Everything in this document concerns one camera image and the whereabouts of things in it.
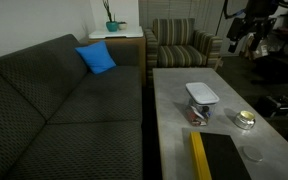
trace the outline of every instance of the armchair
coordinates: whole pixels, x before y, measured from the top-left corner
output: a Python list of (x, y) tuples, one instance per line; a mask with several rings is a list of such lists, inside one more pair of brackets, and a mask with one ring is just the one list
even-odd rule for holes
[(145, 29), (146, 76), (153, 85), (155, 67), (213, 67), (220, 61), (222, 39), (205, 31), (194, 30), (193, 18), (154, 19), (153, 28)]

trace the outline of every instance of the dark gray sofa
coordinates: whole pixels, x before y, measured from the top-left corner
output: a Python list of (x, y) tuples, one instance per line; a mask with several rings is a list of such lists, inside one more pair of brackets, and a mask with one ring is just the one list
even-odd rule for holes
[(73, 35), (0, 57), (0, 179), (142, 179), (137, 47), (89, 72)]

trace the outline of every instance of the white wall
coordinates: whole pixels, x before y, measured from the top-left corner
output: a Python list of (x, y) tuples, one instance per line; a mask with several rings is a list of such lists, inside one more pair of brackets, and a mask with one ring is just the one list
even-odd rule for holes
[[(105, 23), (108, 16), (102, 0), (90, 0), (94, 15), (96, 30), (106, 28)], [(112, 19), (115, 14), (116, 21), (125, 21), (128, 27), (139, 26), (138, 0), (109, 0)]]
[(0, 56), (65, 34), (85, 42), (94, 28), (90, 0), (0, 0)]

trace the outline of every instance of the floor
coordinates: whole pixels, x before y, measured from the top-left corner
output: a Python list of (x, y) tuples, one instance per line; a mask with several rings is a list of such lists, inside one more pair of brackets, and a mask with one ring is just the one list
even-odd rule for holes
[[(255, 63), (241, 57), (224, 57), (217, 73), (251, 106), (263, 96), (287, 95), (288, 84), (261, 83)], [(283, 137), (288, 133), (288, 116), (265, 118)], [(154, 90), (143, 88), (144, 179), (162, 179), (157, 135)]]

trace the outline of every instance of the gray marble table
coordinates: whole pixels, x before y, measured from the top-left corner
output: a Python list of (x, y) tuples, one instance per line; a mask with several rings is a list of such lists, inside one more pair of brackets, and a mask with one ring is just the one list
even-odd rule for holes
[[(163, 179), (194, 179), (191, 131), (230, 135), (252, 179), (288, 179), (288, 142), (213, 69), (156, 68), (153, 75)], [(194, 127), (187, 121), (185, 107), (190, 95), (185, 84), (189, 82), (204, 82), (220, 98), (207, 126)], [(252, 129), (243, 130), (233, 123), (241, 110), (255, 114)], [(241, 151), (243, 146), (259, 150), (263, 160), (249, 160)]]

